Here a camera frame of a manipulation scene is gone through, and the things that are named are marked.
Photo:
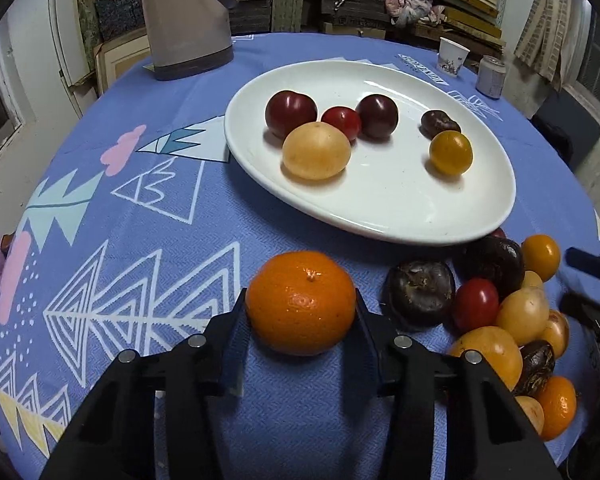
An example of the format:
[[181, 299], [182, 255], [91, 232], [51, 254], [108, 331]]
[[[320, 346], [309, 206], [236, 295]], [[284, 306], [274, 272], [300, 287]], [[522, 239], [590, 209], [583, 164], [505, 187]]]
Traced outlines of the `dark purple passion fruit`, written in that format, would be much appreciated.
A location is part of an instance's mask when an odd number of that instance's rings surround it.
[[524, 280], [524, 259], [520, 245], [506, 237], [485, 236], [457, 248], [452, 257], [456, 274], [464, 282], [484, 278], [505, 299], [520, 289]]

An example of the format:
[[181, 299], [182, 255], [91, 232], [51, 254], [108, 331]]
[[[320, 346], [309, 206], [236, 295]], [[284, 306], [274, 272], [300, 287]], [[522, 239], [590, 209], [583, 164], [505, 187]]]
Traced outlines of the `orange yellow oblong fruit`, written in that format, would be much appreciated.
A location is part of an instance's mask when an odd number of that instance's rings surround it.
[[548, 342], [553, 349], [555, 359], [560, 359], [566, 353], [570, 339], [570, 327], [565, 315], [557, 310], [550, 310], [539, 338]]

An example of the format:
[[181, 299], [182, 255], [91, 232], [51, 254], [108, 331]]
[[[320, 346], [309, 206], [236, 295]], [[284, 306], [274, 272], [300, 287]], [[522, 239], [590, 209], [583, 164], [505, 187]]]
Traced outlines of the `pale orange round fruit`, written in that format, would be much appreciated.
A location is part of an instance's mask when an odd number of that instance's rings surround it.
[[293, 176], [310, 181], [340, 174], [351, 158], [351, 144], [326, 122], [308, 122], [295, 128], [283, 143], [283, 165]]

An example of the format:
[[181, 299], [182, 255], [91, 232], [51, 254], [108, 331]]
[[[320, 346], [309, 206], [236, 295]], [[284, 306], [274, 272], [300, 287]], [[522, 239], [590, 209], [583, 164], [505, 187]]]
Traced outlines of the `beige thermos jug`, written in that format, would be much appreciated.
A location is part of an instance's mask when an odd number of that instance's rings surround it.
[[169, 81], [234, 58], [228, 11], [237, 0], [142, 0], [154, 74]]

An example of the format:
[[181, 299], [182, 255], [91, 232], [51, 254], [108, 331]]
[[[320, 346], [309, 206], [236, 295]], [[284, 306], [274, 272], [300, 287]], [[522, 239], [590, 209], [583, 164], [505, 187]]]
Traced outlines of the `yellow orange round fruit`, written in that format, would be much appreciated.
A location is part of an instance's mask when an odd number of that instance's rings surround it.
[[557, 243], [546, 234], [534, 234], [521, 244], [524, 267], [538, 274], [543, 282], [550, 280], [557, 272], [562, 253]]

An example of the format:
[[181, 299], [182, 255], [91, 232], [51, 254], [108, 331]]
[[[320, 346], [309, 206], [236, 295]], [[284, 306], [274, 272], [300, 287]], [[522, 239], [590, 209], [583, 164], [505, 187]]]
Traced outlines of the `blue patterned tablecloth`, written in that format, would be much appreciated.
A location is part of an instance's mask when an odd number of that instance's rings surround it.
[[268, 258], [309, 249], [350, 275], [370, 310], [393, 263], [427, 245], [376, 240], [284, 203], [224, 140], [244, 84], [319, 60], [397, 68], [455, 91], [495, 134], [516, 179], [498, 228], [600, 254], [600, 218], [530, 122], [482, 96], [476, 77], [437, 72], [431, 51], [353, 36], [239, 37], [218, 70], [161, 82], [131, 68], [61, 145], [19, 222], [0, 290], [0, 429], [22, 478], [42, 474], [58, 434], [112, 359], [170, 350], [233, 307]]

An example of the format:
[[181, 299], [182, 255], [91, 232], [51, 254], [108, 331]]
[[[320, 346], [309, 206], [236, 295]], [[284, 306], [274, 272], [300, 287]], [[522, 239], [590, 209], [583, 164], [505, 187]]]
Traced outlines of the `white paper cup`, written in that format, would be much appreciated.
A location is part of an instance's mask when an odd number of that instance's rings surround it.
[[437, 58], [437, 68], [443, 73], [457, 77], [470, 50], [448, 38], [441, 37]]

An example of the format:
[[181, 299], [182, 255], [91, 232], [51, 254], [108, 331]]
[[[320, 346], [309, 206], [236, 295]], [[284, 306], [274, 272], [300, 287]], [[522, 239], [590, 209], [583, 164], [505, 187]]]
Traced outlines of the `white oval plate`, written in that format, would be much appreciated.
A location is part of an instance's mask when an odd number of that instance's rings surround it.
[[[283, 170], [282, 144], [266, 130], [266, 103], [280, 90], [306, 94], [319, 110], [383, 94], [396, 102], [398, 126], [386, 142], [355, 141], [346, 169], [332, 180], [298, 180]], [[429, 166], [429, 141], [419, 130], [427, 110], [447, 112], [470, 141], [474, 161], [457, 179]], [[334, 58], [270, 70], [232, 97], [224, 129], [230, 154], [262, 188], [313, 218], [376, 240], [468, 242], [500, 226], [515, 203], [514, 170], [493, 131], [457, 92], [397, 68]]]

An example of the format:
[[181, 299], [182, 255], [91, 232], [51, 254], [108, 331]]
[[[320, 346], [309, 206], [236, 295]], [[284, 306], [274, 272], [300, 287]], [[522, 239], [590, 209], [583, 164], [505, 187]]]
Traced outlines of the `dark patterned passion fruit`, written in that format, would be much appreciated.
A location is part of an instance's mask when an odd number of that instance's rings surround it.
[[545, 387], [555, 368], [552, 345], [544, 340], [531, 341], [520, 349], [522, 371], [513, 390], [515, 396], [534, 396]]

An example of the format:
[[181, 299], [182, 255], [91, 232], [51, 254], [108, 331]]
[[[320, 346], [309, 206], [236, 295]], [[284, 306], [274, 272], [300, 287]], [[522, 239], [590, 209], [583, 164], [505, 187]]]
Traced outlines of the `yellow orange tomato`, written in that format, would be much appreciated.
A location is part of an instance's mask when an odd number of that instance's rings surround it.
[[467, 136], [455, 130], [445, 130], [431, 140], [429, 159], [440, 174], [458, 177], [472, 165], [474, 152]]

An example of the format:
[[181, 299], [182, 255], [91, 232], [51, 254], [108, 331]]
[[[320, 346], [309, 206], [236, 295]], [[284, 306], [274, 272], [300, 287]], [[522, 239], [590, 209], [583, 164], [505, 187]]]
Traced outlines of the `dark brown flat fruit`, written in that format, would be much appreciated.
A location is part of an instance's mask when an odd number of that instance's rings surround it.
[[427, 139], [432, 140], [443, 131], [461, 132], [460, 125], [443, 110], [428, 110], [420, 118], [420, 132]]

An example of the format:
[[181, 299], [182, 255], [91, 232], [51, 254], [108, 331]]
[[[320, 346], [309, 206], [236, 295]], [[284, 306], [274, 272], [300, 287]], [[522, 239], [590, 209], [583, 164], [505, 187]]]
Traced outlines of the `red cherry tomato back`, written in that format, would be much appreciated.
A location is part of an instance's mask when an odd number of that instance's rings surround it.
[[491, 236], [505, 238], [506, 234], [502, 228], [497, 228], [490, 233]]

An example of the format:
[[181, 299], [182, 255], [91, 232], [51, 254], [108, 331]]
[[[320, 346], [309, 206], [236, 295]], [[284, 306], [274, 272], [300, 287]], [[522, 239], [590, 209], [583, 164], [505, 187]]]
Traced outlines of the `red cherry tomato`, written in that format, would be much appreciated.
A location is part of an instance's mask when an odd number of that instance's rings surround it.
[[456, 292], [452, 317], [461, 333], [493, 325], [500, 310], [495, 286], [485, 278], [471, 278]]
[[506, 234], [502, 228], [497, 228], [490, 233], [491, 236], [505, 238]]
[[337, 128], [350, 142], [354, 142], [362, 130], [362, 122], [358, 113], [345, 106], [333, 106], [325, 110], [321, 122]]

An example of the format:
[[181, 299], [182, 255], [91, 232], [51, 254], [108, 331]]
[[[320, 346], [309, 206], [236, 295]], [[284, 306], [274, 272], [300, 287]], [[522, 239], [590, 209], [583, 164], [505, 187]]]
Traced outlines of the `striped hanging cloth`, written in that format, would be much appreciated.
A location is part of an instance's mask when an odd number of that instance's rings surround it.
[[569, 81], [586, 44], [585, 0], [533, 0], [514, 55], [555, 90]]

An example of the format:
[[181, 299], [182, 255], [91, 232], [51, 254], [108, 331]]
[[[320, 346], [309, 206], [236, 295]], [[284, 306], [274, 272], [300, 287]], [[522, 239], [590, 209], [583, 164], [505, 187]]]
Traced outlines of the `silver drink can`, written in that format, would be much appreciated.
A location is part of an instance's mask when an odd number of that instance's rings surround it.
[[479, 63], [476, 89], [484, 96], [497, 100], [502, 95], [505, 78], [505, 64], [494, 56], [485, 55]]

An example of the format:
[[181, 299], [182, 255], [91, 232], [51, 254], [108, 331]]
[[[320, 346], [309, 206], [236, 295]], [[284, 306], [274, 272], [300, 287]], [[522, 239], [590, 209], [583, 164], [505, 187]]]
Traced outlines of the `large dark red plum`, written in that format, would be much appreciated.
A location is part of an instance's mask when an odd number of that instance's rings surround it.
[[307, 122], [315, 122], [316, 118], [315, 102], [305, 94], [290, 90], [275, 93], [265, 107], [268, 130], [280, 140], [285, 140], [295, 128]]

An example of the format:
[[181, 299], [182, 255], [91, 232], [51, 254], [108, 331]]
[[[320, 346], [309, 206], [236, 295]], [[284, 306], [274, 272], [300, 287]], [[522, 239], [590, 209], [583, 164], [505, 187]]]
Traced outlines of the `dark brown fruit back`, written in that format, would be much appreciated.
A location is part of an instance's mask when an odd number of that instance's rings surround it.
[[446, 263], [410, 261], [389, 269], [380, 307], [400, 330], [428, 330], [449, 316], [455, 292], [455, 278]]

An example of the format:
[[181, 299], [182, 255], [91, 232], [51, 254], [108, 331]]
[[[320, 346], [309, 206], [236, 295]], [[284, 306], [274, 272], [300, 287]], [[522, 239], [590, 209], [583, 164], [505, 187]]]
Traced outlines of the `large pale orange fruit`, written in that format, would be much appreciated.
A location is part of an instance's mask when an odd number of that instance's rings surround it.
[[521, 352], [514, 338], [498, 326], [484, 326], [460, 336], [448, 351], [449, 356], [461, 356], [476, 350], [488, 361], [509, 391], [513, 391], [521, 376]]

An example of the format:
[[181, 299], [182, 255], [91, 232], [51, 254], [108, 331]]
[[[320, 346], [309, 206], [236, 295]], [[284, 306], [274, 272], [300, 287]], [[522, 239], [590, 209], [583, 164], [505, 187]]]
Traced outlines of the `pink crumpled cloth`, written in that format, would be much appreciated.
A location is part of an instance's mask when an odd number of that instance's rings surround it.
[[443, 22], [444, 6], [432, 0], [385, 0], [385, 7], [397, 28], [413, 24], [438, 26]]

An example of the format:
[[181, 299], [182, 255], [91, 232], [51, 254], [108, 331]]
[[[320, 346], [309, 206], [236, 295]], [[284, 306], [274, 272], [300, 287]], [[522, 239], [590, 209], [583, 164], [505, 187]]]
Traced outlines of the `small dark red plum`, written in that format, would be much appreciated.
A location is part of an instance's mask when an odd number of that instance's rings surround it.
[[356, 107], [361, 119], [361, 133], [366, 138], [385, 140], [396, 130], [399, 112], [396, 103], [388, 96], [370, 94]]

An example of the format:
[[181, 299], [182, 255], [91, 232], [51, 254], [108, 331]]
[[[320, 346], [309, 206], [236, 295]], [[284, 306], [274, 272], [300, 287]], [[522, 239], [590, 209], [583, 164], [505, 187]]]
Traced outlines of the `small tan round fruit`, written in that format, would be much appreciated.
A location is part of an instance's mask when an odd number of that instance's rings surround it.
[[527, 270], [524, 272], [524, 279], [521, 282], [520, 288], [544, 288], [544, 282], [539, 274], [534, 271]]

